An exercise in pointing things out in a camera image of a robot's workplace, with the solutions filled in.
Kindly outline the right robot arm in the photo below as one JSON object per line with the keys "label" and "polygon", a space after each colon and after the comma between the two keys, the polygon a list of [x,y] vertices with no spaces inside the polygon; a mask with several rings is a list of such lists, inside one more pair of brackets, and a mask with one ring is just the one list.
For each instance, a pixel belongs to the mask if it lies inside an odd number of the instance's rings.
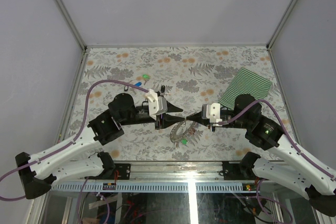
{"label": "right robot arm", "polygon": [[204,104],[201,112],[187,117],[214,131],[218,127],[245,129],[245,138],[253,146],[285,161],[291,169],[273,165],[260,155],[248,152],[240,161],[239,172],[245,179],[254,176],[276,182],[308,200],[317,211],[335,216],[335,169],[295,142],[282,121],[262,115],[262,103],[250,94],[241,94],[230,110],[219,103]]}

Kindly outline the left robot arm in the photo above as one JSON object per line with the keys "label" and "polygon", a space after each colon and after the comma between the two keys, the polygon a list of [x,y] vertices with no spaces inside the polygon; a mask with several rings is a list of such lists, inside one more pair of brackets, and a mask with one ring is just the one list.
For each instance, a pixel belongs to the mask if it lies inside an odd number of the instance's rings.
{"label": "left robot arm", "polygon": [[154,91],[148,92],[141,106],[133,97],[120,93],[108,104],[108,109],[91,120],[80,132],[57,145],[36,154],[22,152],[15,157],[26,199],[35,199],[52,187],[77,178],[109,179],[115,176],[116,165],[109,153],[98,151],[90,157],[74,158],[86,151],[99,150],[124,134],[122,126],[153,123],[155,129],[165,129],[182,122],[173,116],[183,109],[169,103]]}

